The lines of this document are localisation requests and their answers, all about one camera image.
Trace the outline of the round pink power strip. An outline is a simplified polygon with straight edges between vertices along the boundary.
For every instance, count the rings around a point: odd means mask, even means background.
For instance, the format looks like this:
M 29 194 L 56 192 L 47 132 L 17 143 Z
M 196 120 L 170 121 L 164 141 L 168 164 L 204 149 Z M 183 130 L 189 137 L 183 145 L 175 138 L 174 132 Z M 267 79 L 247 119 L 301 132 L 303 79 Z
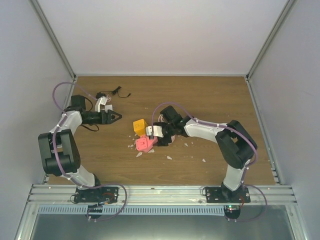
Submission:
M 159 122 L 159 125 L 162 127 L 163 137 L 158 138 L 157 146 L 158 147 L 168 147 L 169 145 L 171 145 L 175 141 L 176 136 L 170 135 L 168 133 L 168 130 L 167 130 L 168 124 L 166 123 L 162 114 L 160 114 L 158 116 L 158 122 Z

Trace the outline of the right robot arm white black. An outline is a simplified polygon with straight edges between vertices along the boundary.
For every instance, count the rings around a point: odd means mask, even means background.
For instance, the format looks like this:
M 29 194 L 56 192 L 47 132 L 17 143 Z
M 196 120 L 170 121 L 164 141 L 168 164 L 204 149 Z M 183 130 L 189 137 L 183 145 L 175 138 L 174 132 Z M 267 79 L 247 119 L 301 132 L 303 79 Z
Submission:
M 190 113 L 182 117 L 171 102 L 160 114 L 164 121 L 153 121 L 147 128 L 149 138 L 157 137 L 160 146 L 168 146 L 173 136 L 200 138 L 218 145 L 227 170 L 220 187 L 206 194 L 208 201 L 216 199 L 232 203 L 246 196 L 244 178 L 248 167 L 257 160 L 258 146 L 240 122 L 209 122 Z

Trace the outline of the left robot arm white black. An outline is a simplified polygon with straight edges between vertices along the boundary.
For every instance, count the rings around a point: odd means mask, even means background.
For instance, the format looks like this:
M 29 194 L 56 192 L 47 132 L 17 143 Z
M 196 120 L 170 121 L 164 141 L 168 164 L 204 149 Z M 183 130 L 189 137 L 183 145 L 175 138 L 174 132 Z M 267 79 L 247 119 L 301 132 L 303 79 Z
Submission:
M 102 199 L 103 189 L 99 179 L 82 166 L 74 134 L 82 125 L 110 125 L 120 120 L 122 115 L 106 107 L 107 102 L 107 97 L 102 96 L 96 100 L 94 111 L 87 110 L 86 97 L 74 95 L 57 125 L 38 136 L 44 172 L 65 178 L 79 190 L 86 190 L 85 195 L 92 202 Z

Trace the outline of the pink triangular power socket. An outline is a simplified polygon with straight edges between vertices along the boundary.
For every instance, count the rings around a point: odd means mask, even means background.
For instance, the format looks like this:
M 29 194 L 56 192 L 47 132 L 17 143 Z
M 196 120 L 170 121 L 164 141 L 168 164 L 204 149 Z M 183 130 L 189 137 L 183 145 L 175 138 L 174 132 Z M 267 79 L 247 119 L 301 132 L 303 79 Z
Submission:
M 136 150 L 139 152 L 147 153 L 149 152 L 153 145 L 158 142 L 158 138 L 154 137 L 153 139 L 150 139 L 149 136 L 141 136 L 135 141 Z

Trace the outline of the white usb charger plug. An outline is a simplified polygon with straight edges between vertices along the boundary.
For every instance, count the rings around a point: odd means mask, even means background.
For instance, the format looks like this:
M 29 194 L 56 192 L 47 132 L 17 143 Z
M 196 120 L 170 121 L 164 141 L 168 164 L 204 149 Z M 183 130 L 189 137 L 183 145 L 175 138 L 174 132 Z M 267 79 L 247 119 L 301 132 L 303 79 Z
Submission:
M 108 105 L 105 105 L 105 106 L 104 106 L 104 111 L 105 111 L 105 112 L 108 112 L 109 110 L 110 110 L 110 111 L 113 111 L 113 110 L 114 110 L 112 104 L 108 104 Z

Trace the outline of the black power adapter with cable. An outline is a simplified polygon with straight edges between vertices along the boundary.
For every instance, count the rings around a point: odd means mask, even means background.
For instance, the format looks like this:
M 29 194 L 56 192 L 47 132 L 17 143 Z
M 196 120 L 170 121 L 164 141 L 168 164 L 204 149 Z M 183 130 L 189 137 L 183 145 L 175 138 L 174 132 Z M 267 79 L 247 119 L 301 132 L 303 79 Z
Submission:
M 116 89 L 114 90 L 102 90 L 102 91 L 99 91 L 95 97 L 98 99 L 100 97 L 107 97 L 108 95 L 112 95 L 112 96 L 115 96 L 117 95 L 119 98 L 122 98 L 122 99 L 125 99 L 125 98 L 128 98 L 131 96 L 131 93 L 129 93 L 128 95 L 126 96 L 120 96 L 120 90 L 122 89 L 121 86 L 118 86 Z

